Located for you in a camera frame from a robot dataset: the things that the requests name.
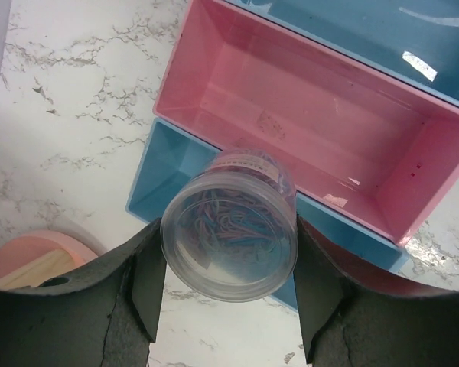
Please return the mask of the sky blue drawer bin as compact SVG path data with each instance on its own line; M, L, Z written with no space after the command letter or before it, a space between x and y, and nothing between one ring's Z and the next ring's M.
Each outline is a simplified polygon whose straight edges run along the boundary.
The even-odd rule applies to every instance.
M236 1L459 106L459 1Z

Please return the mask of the clear blue round box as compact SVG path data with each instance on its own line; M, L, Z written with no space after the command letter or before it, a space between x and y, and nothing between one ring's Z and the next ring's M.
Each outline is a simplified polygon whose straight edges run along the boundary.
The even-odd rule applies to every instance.
M297 261L295 183L262 150L223 151L168 204L160 230L169 267L197 293L233 303L266 297Z

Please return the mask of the pink drawer bin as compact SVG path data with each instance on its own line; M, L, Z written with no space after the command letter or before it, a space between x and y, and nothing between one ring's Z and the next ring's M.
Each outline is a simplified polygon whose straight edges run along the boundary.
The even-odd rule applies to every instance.
M154 111L397 245L459 178L457 106L225 1L189 3Z

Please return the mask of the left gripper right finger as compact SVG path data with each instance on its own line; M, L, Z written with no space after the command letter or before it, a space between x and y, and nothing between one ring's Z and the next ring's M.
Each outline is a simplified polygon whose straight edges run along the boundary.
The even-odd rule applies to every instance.
M298 219L295 290L312 366L459 366L459 291L417 283Z

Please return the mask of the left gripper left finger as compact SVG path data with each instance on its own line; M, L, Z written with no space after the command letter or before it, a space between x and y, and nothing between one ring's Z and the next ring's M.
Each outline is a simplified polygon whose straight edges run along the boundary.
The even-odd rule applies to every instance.
M145 366L161 312L160 220L39 287L0 290L0 366Z

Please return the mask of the light blue drawer bin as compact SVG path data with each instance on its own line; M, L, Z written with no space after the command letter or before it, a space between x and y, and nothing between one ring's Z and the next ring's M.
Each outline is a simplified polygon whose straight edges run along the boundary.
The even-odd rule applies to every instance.
M201 173L218 149L162 119L154 120L126 210L150 223L163 216L169 203ZM249 285L256 300L260 281L275 284L291 249L274 214L262 201L249 204L247 193L226 198L220 189L191 196L177 221L196 238L184 247L196 269L215 270L237 285ZM353 255L396 273L407 261L406 251L299 194L298 212L327 238Z

